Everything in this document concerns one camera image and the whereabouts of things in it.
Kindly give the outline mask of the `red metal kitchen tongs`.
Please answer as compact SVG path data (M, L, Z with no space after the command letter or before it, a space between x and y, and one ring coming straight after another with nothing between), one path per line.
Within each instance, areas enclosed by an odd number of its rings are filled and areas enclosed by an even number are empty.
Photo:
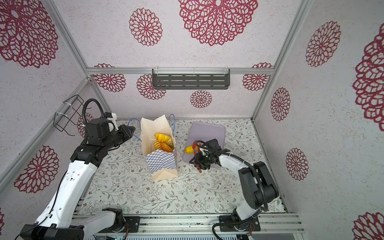
M202 172L202 152L200 151L200 145L195 141L192 145L194 157L190 160L190 164L194 165L195 168L201 173Z

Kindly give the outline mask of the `yellow twisted bread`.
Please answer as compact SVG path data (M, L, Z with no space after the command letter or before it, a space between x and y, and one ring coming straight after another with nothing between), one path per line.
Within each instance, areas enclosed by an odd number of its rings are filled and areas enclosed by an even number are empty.
M199 146L193 146L193 145L190 145L184 149L184 153L186 153L186 154L195 154L199 151L200 151Z

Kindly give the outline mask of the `blue checkered paper bag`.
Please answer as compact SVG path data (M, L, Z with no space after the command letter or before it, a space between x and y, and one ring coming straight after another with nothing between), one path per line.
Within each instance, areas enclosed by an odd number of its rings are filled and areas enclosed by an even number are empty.
M153 180L157 182L177 178L179 174L177 170L176 141L174 131L166 116L163 115L155 120L142 118L140 120L140 130L141 135L139 139L141 140L143 156ZM172 142L166 142L166 144L174 149L172 153L155 150L156 133L165 134L172 138Z

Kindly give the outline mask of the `round orange tart bread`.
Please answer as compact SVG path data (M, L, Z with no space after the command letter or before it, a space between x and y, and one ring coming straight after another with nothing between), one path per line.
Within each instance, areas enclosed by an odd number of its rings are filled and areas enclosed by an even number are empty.
M156 133L155 134L155 138L160 143L165 143L165 142L168 142L168 141L172 142L172 138L170 136L165 135L165 134L161 134L161 133Z

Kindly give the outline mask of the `glazed striped bun bread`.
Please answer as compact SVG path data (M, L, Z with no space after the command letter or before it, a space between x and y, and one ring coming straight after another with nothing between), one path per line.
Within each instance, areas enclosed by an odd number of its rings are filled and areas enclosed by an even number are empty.
M161 150L168 153L172 153L174 151L173 148L171 148L168 144L164 142L161 143Z

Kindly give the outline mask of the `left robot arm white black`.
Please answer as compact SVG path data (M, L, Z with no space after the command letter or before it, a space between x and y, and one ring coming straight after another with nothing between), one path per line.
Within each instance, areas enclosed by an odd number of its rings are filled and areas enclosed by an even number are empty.
M117 127L107 118L87 122L84 140L72 154L55 195L34 224L23 226L19 237L24 240L85 240L102 231L124 230L126 221L120 209L106 208L102 214L79 222L73 221L73 214L103 159L131 139L134 132L135 127Z

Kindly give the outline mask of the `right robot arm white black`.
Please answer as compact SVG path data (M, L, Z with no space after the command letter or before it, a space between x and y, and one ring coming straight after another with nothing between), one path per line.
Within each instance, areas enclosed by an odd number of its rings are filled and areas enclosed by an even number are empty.
M211 165L228 169L239 177L244 202L234 209L232 220L222 226L234 226L242 229L262 211L269 210L269 203L279 197L279 191L268 167L263 162L251 164L234 155L228 149L222 149L217 139L208 142L195 141L192 144L194 156L190 160L200 173L209 170Z

